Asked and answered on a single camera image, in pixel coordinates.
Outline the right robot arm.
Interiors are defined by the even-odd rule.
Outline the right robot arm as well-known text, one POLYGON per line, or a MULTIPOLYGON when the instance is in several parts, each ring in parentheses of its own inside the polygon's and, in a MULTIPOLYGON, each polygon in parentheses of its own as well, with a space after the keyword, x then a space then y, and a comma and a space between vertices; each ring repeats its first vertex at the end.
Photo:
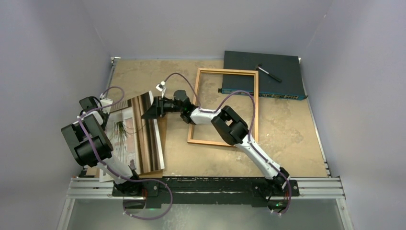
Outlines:
POLYGON ((222 140, 242 150, 260 169, 269 183, 270 191, 280 195, 291 190, 290 175, 259 146, 252 136, 252 127, 230 107, 217 110, 201 109, 193 104, 184 90, 174 92, 173 99, 154 97, 152 105, 142 114, 143 119, 157 119, 167 113, 179 112, 187 124, 211 124, 222 140))

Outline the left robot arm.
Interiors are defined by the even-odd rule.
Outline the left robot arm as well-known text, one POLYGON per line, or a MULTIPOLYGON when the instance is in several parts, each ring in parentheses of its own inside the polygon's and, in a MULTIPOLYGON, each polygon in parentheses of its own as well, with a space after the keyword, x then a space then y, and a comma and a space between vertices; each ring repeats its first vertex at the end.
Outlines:
POLYGON ((139 195, 143 183, 135 170, 113 154, 113 146, 105 133, 112 100, 90 96, 81 99, 79 104, 82 110, 77 120, 61 128, 74 160, 80 166, 102 170, 113 179, 117 190, 131 196, 139 195))

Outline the glossy photo print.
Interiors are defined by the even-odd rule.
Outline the glossy photo print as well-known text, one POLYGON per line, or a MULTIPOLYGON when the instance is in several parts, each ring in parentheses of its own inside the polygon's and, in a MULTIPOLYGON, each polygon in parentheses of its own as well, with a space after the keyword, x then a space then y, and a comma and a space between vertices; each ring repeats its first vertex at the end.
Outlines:
POLYGON ((152 102, 148 91, 111 106, 105 130, 112 154, 141 176, 158 175, 165 168, 158 120, 142 118, 152 102))

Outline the orange wooden picture frame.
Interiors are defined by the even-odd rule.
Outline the orange wooden picture frame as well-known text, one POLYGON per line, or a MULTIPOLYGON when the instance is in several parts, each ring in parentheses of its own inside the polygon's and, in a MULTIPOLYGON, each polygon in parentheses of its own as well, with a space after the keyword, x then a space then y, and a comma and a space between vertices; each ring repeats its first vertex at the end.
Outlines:
MULTIPOLYGON (((252 121, 251 121, 251 126, 253 127, 253 134, 254 134, 254 139, 257 141, 259 139, 259 106, 257 105, 257 102, 259 100, 259 74, 256 70, 237 70, 237 69, 210 69, 210 68, 198 68, 197 70, 197 76, 196 76, 196 84, 194 88, 194 93, 195 97, 193 99, 193 103, 195 104, 198 101, 198 91, 199 91, 199 84, 200 84, 200 76, 202 73, 207 73, 207 74, 228 74, 228 75, 244 75, 244 76, 252 76, 254 79, 254 96, 252 96, 250 93, 245 92, 245 91, 235 91, 229 94, 222 102, 221 105, 225 103, 225 101, 234 94, 238 94, 239 92, 244 94, 247 93, 248 96, 252 98, 253 102, 253 116, 252 116, 252 121)), ((187 143, 189 144, 204 144, 204 145, 213 145, 213 146, 225 146, 225 147, 231 147, 232 145, 226 144, 225 142, 218 142, 218 141, 208 141, 208 140, 197 140, 193 139, 193 133, 194 133, 194 125, 189 125, 189 131, 188 131, 188 138, 187 138, 187 143)))

